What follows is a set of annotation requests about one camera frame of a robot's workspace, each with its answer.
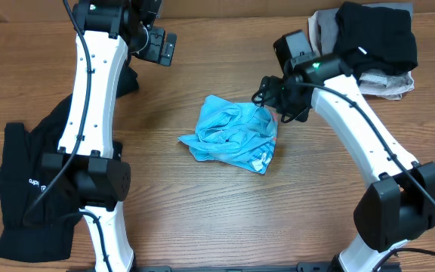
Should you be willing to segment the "light blue t-shirt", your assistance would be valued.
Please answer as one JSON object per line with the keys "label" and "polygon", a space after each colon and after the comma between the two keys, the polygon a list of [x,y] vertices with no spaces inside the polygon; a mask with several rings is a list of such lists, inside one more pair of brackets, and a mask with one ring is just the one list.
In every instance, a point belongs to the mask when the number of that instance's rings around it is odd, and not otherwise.
{"label": "light blue t-shirt", "polygon": [[197,161],[225,162],[263,175],[274,155],[277,132],[275,112],[209,95],[195,132],[177,139]]}

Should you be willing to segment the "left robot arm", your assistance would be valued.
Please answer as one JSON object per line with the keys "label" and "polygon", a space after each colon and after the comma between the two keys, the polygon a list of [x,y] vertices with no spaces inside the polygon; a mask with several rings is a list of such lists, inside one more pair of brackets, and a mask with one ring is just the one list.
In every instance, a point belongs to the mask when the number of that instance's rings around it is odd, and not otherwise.
{"label": "left robot arm", "polygon": [[161,0],[80,1],[67,11],[76,31],[76,76],[63,134],[42,167],[85,219],[95,271],[136,271],[123,202],[131,167],[116,157],[113,115],[118,95],[137,90],[133,57],[170,66],[177,36],[154,25]]}

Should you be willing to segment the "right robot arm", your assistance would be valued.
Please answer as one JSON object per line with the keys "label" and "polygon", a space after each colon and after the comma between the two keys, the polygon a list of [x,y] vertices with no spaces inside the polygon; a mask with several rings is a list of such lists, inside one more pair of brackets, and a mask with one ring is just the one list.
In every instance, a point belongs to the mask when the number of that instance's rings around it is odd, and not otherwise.
{"label": "right robot arm", "polygon": [[353,242],[331,262],[300,263],[298,270],[399,271],[389,257],[435,227],[435,163],[421,164],[396,141],[340,57],[317,57],[300,30],[283,35],[273,49],[283,76],[263,77],[253,102],[276,109],[284,123],[306,122],[315,110],[340,138],[366,186],[353,213]]}

